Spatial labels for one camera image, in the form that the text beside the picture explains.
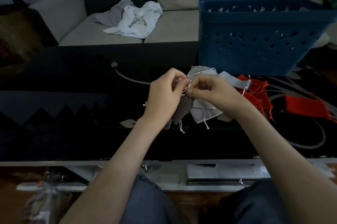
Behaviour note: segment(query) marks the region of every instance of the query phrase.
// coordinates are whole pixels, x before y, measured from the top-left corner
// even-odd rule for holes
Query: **blue plastic basket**
[[[286,76],[336,20],[309,0],[199,0],[199,64]]]

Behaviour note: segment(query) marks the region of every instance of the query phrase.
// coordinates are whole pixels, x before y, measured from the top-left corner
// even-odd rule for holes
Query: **person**
[[[144,115],[61,224],[179,222],[164,193],[137,172],[189,83],[187,95],[206,100],[237,120],[272,178],[276,192],[270,186],[267,190],[278,198],[263,193],[263,183],[248,187],[251,193],[245,196],[255,198],[256,207],[253,212],[247,210],[252,201],[239,205],[238,223],[337,222],[337,186],[282,138],[249,101],[220,76],[200,74],[190,82],[184,73],[172,68],[151,83]]]

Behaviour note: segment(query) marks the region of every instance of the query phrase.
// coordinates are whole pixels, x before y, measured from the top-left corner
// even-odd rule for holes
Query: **red fabric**
[[[285,110],[299,115],[327,118],[337,123],[331,116],[331,113],[326,108],[324,102],[320,99],[308,99],[291,95],[284,95]]]
[[[238,77],[241,81],[249,80],[245,75],[240,75]],[[269,112],[269,119],[272,119],[272,104],[269,101],[268,95],[265,92],[266,86],[268,86],[267,81],[261,81],[259,79],[251,78],[251,85],[249,86],[247,92],[244,93],[244,97],[250,101],[262,114],[264,111]]]

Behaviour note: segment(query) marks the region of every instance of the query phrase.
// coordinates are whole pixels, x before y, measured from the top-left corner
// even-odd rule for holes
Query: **towel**
[[[148,1],[141,8],[126,6],[118,26],[103,31],[108,34],[145,39],[156,27],[162,13],[159,3],[154,1]]]
[[[126,6],[133,6],[131,0],[121,0],[117,5],[104,13],[95,14],[95,22],[101,23],[105,26],[116,27],[123,17],[124,8]]]

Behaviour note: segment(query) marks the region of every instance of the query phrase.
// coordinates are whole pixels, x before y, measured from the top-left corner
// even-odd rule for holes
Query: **brown floor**
[[[337,170],[337,164],[328,164]],[[21,182],[40,179],[46,167],[0,167],[0,216],[1,223],[23,224],[22,210],[33,192],[17,191]],[[186,223],[195,224],[201,208],[216,206],[229,192],[166,192],[177,205],[179,211],[188,219]],[[80,193],[75,193],[73,203]]]

